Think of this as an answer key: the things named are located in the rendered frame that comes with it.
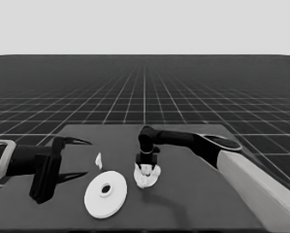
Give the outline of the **large thick white disc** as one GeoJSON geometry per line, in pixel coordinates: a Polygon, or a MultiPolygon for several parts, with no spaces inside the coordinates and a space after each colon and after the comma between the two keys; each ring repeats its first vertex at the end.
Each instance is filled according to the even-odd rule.
{"type": "Polygon", "coordinates": [[[127,182],[116,171],[107,171],[94,178],[86,188],[84,206],[95,218],[107,218],[117,213],[127,197],[127,182]]]}

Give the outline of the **white round carrier with pins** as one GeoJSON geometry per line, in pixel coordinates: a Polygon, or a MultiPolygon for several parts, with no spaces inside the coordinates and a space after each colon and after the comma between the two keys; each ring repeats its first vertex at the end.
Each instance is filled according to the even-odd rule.
{"type": "Polygon", "coordinates": [[[141,171],[141,173],[136,173],[135,170],[134,170],[134,180],[136,181],[140,177],[143,177],[143,178],[146,178],[147,179],[147,187],[153,186],[157,182],[157,180],[159,178],[159,177],[154,177],[152,175],[152,172],[151,172],[151,174],[149,176],[146,176],[146,175],[144,175],[142,173],[142,171],[141,171]]]}

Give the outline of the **small white T-shaped piece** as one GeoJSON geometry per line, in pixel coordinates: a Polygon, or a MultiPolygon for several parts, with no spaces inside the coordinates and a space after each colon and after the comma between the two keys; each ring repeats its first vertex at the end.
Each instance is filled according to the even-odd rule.
{"type": "Polygon", "coordinates": [[[101,152],[99,152],[96,156],[96,159],[95,159],[95,164],[96,166],[99,168],[99,169],[102,169],[103,168],[103,163],[102,163],[102,154],[101,152]]]}

